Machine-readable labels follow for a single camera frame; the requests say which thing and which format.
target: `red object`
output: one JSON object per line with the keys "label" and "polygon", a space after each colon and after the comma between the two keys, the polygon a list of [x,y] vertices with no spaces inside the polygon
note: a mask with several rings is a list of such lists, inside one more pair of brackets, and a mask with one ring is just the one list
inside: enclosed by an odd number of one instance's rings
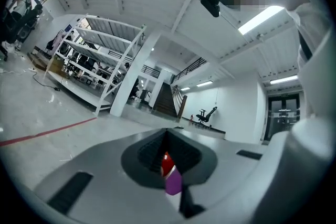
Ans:
{"label": "red object", "polygon": [[161,163],[162,176],[166,176],[167,174],[169,174],[169,172],[173,169],[174,165],[175,164],[174,164],[172,158],[170,158],[168,152],[166,152],[163,156],[162,163]]}

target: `black camera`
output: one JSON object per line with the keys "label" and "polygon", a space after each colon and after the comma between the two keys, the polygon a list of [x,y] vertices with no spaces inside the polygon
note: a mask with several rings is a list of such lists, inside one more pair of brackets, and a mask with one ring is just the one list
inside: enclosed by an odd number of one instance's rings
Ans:
{"label": "black camera", "polygon": [[201,3],[212,14],[212,16],[219,17],[219,0],[201,0]]}

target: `staircase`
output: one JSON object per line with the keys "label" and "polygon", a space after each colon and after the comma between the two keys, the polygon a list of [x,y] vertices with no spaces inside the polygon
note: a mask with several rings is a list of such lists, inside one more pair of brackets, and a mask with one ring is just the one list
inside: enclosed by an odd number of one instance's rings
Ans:
{"label": "staircase", "polygon": [[170,85],[168,85],[167,83],[162,84],[160,93],[157,96],[153,109],[177,118],[172,91],[170,89]]}

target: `glass door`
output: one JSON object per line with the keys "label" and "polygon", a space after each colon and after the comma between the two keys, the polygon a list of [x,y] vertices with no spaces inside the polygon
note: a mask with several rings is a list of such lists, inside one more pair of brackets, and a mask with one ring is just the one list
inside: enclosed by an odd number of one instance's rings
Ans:
{"label": "glass door", "polygon": [[282,131],[289,131],[300,120],[299,94],[283,94],[268,99],[268,118],[264,141]]}

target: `white metal rack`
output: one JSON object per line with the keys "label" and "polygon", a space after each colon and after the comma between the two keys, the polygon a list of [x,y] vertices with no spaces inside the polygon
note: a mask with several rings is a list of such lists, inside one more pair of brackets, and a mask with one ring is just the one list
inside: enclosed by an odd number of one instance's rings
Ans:
{"label": "white metal rack", "polygon": [[[80,23],[84,19],[87,20],[91,29],[79,27]],[[67,36],[74,29],[79,33],[79,35],[85,42],[89,42],[103,48],[118,51],[122,53],[122,56],[118,58],[108,53],[104,53],[99,49],[95,50],[90,47],[81,45],[79,43],[67,40],[66,39]],[[134,59],[138,50],[141,48],[142,43],[144,42],[145,30],[146,25],[136,27],[115,20],[86,15],[80,21],[78,21],[78,23],[75,26],[73,26],[73,28],[70,31],[68,31],[68,33],[62,39],[47,66],[45,75],[49,73],[55,80],[61,83],[65,88],[67,88],[68,90],[70,90],[83,100],[87,101],[88,103],[94,105],[96,107],[95,114],[98,115],[100,110],[111,108],[112,103],[105,99],[120,84],[120,83],[116,85],[113,84],[112,83],[113,78],[114,76],[117,75],[118,70],[119,72],[126,72],[123,62],[126,56],[131,57],[132,60]],[[91,70],[82,67],[81,65],[77,64],[74,61],[69,60],[68,62],[76,66],[77,68],[83,70],[85,73],[88,73],[91,77],[94,77],[97,80],[103,81],[105,83],[103,93],[101,94],[100,97],[92,94],[89,91],[86,91],[82,87],[73,83],[71,80],[63,78],[59,74],[49,71],[55,55],[58,55],[63,59],[67,59],[66,55],[63,55],[59,50],[64,42],[66,42],[71,48],[74,49],[74,51],[80,53],[81,55],[87,56],[95,60],[96,62],[104,63],[105,65],[114,68],[112,73],[109,72],[110,74],[109,79],[105,79],[102,76],[99,76],[96,73],[92,72]]]}

